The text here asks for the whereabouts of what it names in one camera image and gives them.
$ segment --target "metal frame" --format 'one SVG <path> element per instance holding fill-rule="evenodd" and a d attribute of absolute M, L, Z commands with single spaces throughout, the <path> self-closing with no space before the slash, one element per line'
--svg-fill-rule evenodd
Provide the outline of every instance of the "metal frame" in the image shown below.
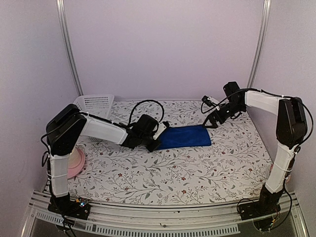
<path fill-rule="evenodd" d="M 292 215 L 299 237 L 308 237 L 306 225 L 297 198 L 293 199 Z M 61 216 L 47 210 L 50 194 L 34 192 L 29 204 L 29 218 L 22 237 L 28 237 L 34 219 L 38 218 L 62 226 Z M 289 209 L 289 197 L 284 194 L 280 201 L 281 212 Z M 268 216 L 242 221 L 236 210 L 237 201 L 192 206 L 127 205 L 93 201 L 87 221 L 75 220 L 74 230 L 111 237 L 198 237 L 225 236 L 239 233 L 238 224 L 252 222 Z"/>
<path fill-rule="evenodd" d="M 59 17 L 59 23 L 61 27 L 61 32 L 63 35 L 65 47 L 66 47 L 66 52 L 70 64 L 70 69 L 73 75 L 75 87 L 78 93 L 78 96 L 83 95 L 83 89 L 81 86 L 81 82 L 79 80 L 76 64 L 75 64 L 75 59 L 73 55 L 73 51 L 71 48 L 71 43 L 70 43 L 70 37 L 69 37 L 69 32 L 68 32 L 68 27 L 67 27 L 67 20 L 66 20 L 66 13 L 65 13 L 65 7 L 64 7 L 64 0 L 56 0 L 57 3 L 57 11 L 58 11 L 58 17 Z"/>
<path fill-rule="evenodd" d="M 263 4 L 263 12 L 262 12 L 262 18 L 261 18 L 261 26 L 260 26 L 258 43 L 257 43 L 257 49 L 256 49 L 255 57 L 253 59 L 250 76 L 247 83 L 247 88 L 250 88 L 253 86 L 255 77 L 257 74 L 261 51 L 263 48 L 263 42 L 266 36 L 267 27 L 268 27 L 270 6 L 271 6 L 271 0 L 265 0 Z"/>
<path fill-rule="evenodd" d="M 69 37 L 69 32 L 68 32 L 68 26 L 67 26 L 67 20 L 66 20 L 66 13 L 65 13 L 65 7 L 64 7 L 64 0 L 56 0 L 57 3 L 57 11 L 58 11 L 58 16 L 59 16 L 59 22 L 60 22 L 60 27 L 66 47 L 66 52 L 69 60 L 69 64 L 71 67 L 75 87 L 77 90 L 77 93 L 79 96 L 84 95 L 83 89 L 81 86 L 81 82 L 79 80 L 76 64 L 75 64 L 75 59 L 74 55 L 72 52 L 72 47 L 71 47 L 71 41 Z M 260 33 L 259 33 L 259 38 L 257 42 L 257 48 L 256 48 L 256 53 L 255 57 L 252 63 L 251 71 L 250 71 L 250 76 L 247 82 L 247 87 L 252 87 L 254 84 L 254 80 L 257 74 L 257 69 L 260 61 L 260 56 L 261 56 L 261 51 L 263 48 L 263 42 L 266 36 L 266 31 L 268 27 L 268 20 L 269 20 L 269 13 L 270 13 L 270 6 L 271 6 L 271 0 L 264 0 L 264 5 L 263 5 L 263 12 L 262 12 L 262 18 L 261 18 L 261 26 L 260 26 Z"/>

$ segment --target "pink plate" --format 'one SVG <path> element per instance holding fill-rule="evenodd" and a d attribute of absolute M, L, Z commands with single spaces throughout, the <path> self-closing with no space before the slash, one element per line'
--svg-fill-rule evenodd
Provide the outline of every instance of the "pink plate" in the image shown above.
<path fill-rule="evenodd" d="M 74 178 L 77 174 L 80 173 L 80 171 L 84 167 L 84 161 L 85 161 L 84 153 L 81 149 L 79 149 L 79 148 L 76 148 L 76 149 L 80 155 L 81 160 L 80 160 L 80 163 L 78 165 L 76 165 L 75 167 L 68 168 L 68 175 L 67 175 L 68 179 Z"/>

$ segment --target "floral tablecloth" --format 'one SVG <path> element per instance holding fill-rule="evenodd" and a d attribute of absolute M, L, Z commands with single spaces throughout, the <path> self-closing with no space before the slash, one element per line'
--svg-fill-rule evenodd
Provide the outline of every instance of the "floral tablecloth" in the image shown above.
<path fill-rule="evenodd" d="M 127 122 L 137 101 L 114 102 L 110 119 Z M 203 123 L 200 101 L 162 101 L 163 120 L 171 126 Z M 161 108 L 140 105 L 143 113 L 157 119 Z M 81 138 L 84 170 L 68 180 L 75 197 L 152 205 L 226 202 L 259 195 L 268 177 L 271 159 L 247 113 L 228 119 L 217 129 L 208 129 L 212 145 L 154 151 L 134 150 L 106 141 Z"/>

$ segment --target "metal pole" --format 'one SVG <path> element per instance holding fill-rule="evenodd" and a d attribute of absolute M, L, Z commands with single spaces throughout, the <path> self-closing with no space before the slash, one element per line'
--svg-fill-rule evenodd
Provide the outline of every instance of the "metal pole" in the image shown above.
<path fill-rule="evenodd" d="M 79 80 L 79 76 L 78 76 L 78 72 L 77 72 L 77 68 L 76 68 L 76 64 L 75 64 L 75 59 L 74 59 L 74 55 L 73 55 L 71 44 L 70 44 L 64 1 L 63 0 L 56 0 L 56 3 L 57 3 L 59 23 L 60 23 L 61 32 L 63 35 L 65 47 L 66 47 L 66 52 L 67 52 L 67 56 L 68 56 L 68 60 L 69 60 L 69 64 L 70 64 L 70 69 L 71 69 L 71 72 L 73 75 L 73 79 L 74 79 L 77 93 L 79 96 L 81 96 L 81 95 L 83 95 L 83 90 L 82 90 L 82 86 L 81 86 L 81 83 Z"/>
<path fill-rule="evenodd" d="M 252 63 L 250 76 L 247 83 L 247 88 L 250 88 L 253 86 L 255 77 L 258 70 L 258 65 L 260 61 L 261 51 L 263 48 L 263 42 L 266 36 L 266 31 L 268 27 L 268 20 L 269 20 L 269 13 L 270 13 L 270 6 L 271 6 L 271 0 L 265 0 L 263 5 L 263 12 L 262 12 L 262 18 L 261 18 L 261 27 L 260 27 L 260 33 L 257 43 L 257 49 L 255 53 L 255 57 Z"/>

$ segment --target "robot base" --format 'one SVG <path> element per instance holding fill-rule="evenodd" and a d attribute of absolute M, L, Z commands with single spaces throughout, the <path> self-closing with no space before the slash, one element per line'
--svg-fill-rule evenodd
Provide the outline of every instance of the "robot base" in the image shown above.
<path fill-rule="evenodd" d="M 270 206 L 264 211 L 261 211 L 259 202 L 257 201 L 257 202 L 240 204 L 238 206 L 238 210 L 239 210 L 242 220 L 249 220 L 252 218 L 271 215 L 273 213 L 279 212 L 281 211 L 281 207 L 278 203 L 276 203 L 275 205 Z"/>
<path fill-rule="evenodd" d="M 65 216 L 82 220 L 88 219 L 90 208 L 89 204 L 81 206 L 80 202 L 71 201 L 69 194 L 65 197 L 51 197 L 48 205 L 48 210 L 51 212 L 61 214 L 62 211 Z"/>

